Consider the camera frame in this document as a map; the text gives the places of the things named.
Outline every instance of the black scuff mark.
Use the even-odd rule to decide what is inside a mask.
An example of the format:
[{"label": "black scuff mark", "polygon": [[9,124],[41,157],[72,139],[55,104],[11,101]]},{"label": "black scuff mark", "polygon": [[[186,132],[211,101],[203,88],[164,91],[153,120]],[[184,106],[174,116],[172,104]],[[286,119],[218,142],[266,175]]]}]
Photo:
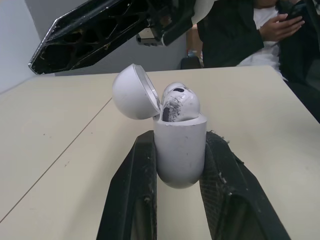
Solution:
[{"label": "black scuff mark", "polygon": [[64,165],[64,167],[68,166],[69,163],[70,163],[70,160]]},{"label": "black scuff mark", "polygon": [[163,108],[162,121],[175,122],[181,112],[181,102],[176,97],[166,102]]}]

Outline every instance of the black fabric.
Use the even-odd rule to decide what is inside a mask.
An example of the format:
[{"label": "black fabric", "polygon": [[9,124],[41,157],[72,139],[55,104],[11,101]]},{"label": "black fabric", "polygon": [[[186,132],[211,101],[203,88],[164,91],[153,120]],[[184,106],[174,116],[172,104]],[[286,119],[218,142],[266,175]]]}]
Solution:
[{"label": "black fabric", "polygon": [[190,56],[190,57],[185,57],[181,59],[181,62],[180,62],[181,70],[200,69],[200,68],[201,68],[201,64],[197,56]]},{"label": "black fabric", "polygon": [[[280,14],[289,13],[292,4],[280,0]],[[205,68],[234,67],[264,47],[253,19],[253,0],[216,1],[199,24],[203,41]],[[280,71],[290,82],[306,84],[312,60],[319,56],[318,39],[307,11],[302,13],[306,23],[293,36],[279,43]]]},{"label": "black fabric", "polygon": [[296,82],[286,82],[303,105],[313,117],[320,123],[320,93],[318,90],[304,86]]}]

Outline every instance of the white earbud case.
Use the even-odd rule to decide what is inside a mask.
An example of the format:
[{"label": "white earbud case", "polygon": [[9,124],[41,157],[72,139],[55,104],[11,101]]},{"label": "white earbud case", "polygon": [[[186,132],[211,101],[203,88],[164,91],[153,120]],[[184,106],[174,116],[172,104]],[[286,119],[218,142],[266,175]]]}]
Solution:
[{"label": "white earbud case", "polygon": [[198,181],[205,163],[207,118],[192,90],[174,82],[160,102],[144,69],[132,64],[115,78],[112,99],[128,118],[153,118],[157,173],[167,185],[187,188]]}]

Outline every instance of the person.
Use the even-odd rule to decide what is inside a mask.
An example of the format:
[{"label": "person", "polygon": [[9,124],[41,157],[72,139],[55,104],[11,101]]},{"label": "person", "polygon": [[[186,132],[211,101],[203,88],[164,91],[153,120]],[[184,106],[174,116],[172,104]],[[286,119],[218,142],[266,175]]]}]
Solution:
[{"label": "person", "polygon": [[320,92],[306,81],[319,57],[306,9],[287,19],[300,0],[217,0],[198,24],[205,68],[269,65],[320,123]]}]

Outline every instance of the earbud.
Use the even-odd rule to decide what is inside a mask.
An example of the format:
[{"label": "earbud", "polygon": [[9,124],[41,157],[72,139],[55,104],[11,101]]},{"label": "earbud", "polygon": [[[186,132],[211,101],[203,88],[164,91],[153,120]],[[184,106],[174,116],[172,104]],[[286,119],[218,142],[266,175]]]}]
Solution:
[{"label": "earbud", "polygon": [[165,90],[163,91],[163,94],[162,94],[162,98],[161,98],[161,105],[164,104],[164,100],[165,100],[165,97],[168,95],[168,93],[172,90],[172,89],[175,89],[175,88],[183,88],[185,87],[186,85],[184,85],[183,83],[181,82],[173,82],[171,84],[169,84]]},{"label": "earbud", "polygon": [[182,83],[170,90],[163,99],[162,121],[164,122],[183,122],[195,119],[199,114],[200,102],[198,97]]}]

